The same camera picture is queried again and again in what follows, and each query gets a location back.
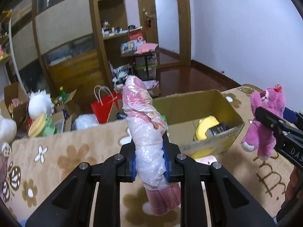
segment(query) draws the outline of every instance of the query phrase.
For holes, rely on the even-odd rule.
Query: hand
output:
[[[288,200],[292,199],[292,197],[294,197],[294,194],[295,194],[294,189],[298,183],[298,168],[294,167],[294,170],[292,171],[289,179],[290,179],[290,181],[289,181],[289,184],[287,185],[287,189],[285,192],[286,201],[288,201]],[[302,196],[302,194],[303,194],[303,191],[300,191],[296,197],[299,199]]]

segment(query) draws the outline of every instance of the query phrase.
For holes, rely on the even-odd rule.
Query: white fluffy toy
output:
[[[46,90],[32,92],[29,95],[28,114],[35,121],[41,114],[52,115],[54,113],[54,104],[51,95]]]
[[[12,149],[10,143],[17,134],[16,122],[12,119],[5,119],[0,110],[0,148],[4,157],[9,157]]]

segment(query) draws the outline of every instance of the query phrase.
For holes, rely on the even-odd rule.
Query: white wall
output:
[[[303,20],[291,0],[190,0],[192,58],[303,109]]]
[[[128,25],[140,25],[138,0],[124,0]]]
[[[4,87],[9,84],[4,67],[4,65],[0,66],[0,102],[4,100]]]
[[[180,53],[177,0],[155,0],[159,47]]]

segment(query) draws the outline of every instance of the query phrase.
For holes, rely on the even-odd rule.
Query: metal screw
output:
[[[213,166],[214,168],[216,168],[216,169],[220,169],[220,168],[222,167],[222,165],[221,165],[219,162],[214,162],[214,163],[212,164],[212,166]]]
[[[123,154],[116,154],[115,159],[116,160],[122,160],[124,158]]]
[[[82,162],[82,163],[79,165],[79,168],[80,168],[81,170],[85,170],[86,168],[88,168],[88,163]]]
[[[180,159],[180,160],[184,160],[184,159],[186,159],[186,155],[185,154],[178,154],[177,158]]]

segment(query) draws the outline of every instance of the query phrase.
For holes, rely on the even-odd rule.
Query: blanket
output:
[[[253,118],[249,96],[254,91],[260,89],[246,85],[222,93],[245,121],[245,126],[231,148],[216,158],[274,217],[284,201],[293,166],[276,152],[267,162],[262,162],[256,152],[247,153],[241,148],[240,142]],[[102,163],[119,153],[122,144],[130,140],[126,121],[122,120],[81,131],[14,141],[3,185],[6,206],[24,224],[79,163]],[[179,226],[180,207],[164,216],[152,215],[138,178],[132,184],[121,183],[120,190],[122,227]]]

